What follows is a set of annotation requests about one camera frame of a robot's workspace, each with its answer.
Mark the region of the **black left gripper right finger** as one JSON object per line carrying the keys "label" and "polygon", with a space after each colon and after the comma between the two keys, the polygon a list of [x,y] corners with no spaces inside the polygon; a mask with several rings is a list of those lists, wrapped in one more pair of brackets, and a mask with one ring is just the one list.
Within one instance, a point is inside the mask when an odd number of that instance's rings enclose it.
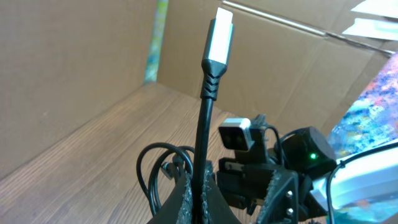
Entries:
{"label": "black left gripper right finger", "polygon": [[206,170],[201,188],[201,222],[204,224],[240,224],[221,191],[212,172]]}

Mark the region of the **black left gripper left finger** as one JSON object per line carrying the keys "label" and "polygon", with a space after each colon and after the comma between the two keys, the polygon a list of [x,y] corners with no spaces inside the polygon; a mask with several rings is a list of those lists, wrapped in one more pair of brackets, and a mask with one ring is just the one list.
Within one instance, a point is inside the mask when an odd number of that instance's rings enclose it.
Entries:
{"label": "black left gripper left finger", "polygon": [[148,224],[191,224],[193,215],[191,175],[185,174]]}

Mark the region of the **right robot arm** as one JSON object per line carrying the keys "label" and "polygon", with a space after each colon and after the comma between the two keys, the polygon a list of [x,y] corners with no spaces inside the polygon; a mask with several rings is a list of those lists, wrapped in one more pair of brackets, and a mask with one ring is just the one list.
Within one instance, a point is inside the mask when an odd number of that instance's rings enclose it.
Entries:
{"label": "right robot arm", "polygon": [[397,147],[377,147],[336,161],[317,128],[285,136],[266,125],[219,127],[225,148],[235,157],[219,161],[217,184],[229,206],[257,216],[260,223],[298,223],[327,213],[334,221],[331,183],[340,169],[360,158]]}

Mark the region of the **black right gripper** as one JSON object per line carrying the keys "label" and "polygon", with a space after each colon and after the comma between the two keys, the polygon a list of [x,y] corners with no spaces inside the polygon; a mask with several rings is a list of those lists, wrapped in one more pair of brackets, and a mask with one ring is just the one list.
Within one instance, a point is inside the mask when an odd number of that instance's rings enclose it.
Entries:
{"label": "black right gripper", "polygon": [[307,206],[312,180],[276,162],[266,148],[265,131],[250,128],[254,140],[248,152],[234,151],[234,158],[219,160],[217,184],[228,205],[249,215],[260,205],[255,223],[298,223],[309,218]]}

